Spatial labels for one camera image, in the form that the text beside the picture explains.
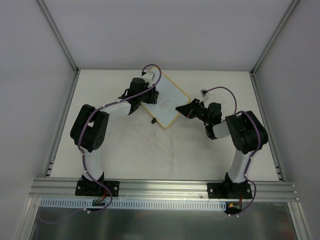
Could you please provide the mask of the yellow framed whiteboard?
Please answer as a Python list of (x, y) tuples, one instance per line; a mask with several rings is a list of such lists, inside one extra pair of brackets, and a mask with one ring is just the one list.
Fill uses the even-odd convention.
[(176, 107), (190, 103), (190, 97), (163, 72), (155, 90), (159, 92), (156, 104), (142, 103), (147, 112), (156, 122), (167, 129), (180, 114)]

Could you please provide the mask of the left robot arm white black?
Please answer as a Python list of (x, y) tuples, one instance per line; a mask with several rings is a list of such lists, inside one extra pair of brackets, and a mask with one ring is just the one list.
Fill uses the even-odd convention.
[(143, 77), (135, 77), (117, 101), (100, 107), (89, 104), (81, 107), (70, 131), (70, 137), (81, 153), (84, 169), (77, 182), (75, 190), (77, 196), (117, 195), (112, 189), (116, 183), (105, 181), (101, 159), (97, 154), (104, 143), (108, 122), (131, 115), (142, 103), (155, 105), (158, 96), (155, 83)]

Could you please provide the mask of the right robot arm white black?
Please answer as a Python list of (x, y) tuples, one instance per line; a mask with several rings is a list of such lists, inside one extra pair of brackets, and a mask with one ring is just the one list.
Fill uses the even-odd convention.
[(266, 129), (252, 111), (240, 111), (222, 120), (222, 106), (212, 102), (207, 107), (199, 99), (177, 106), (179, 113), (188, 119), (197, 118), (204, 123), (205, 133), (211, 140), (230, 136), (235, 147), (235, 154), (229, 171), (221, 183), (208, 183), (209, 199), (253, 198), (254, 191), (247, 173), (253, 156), (268, 143)]

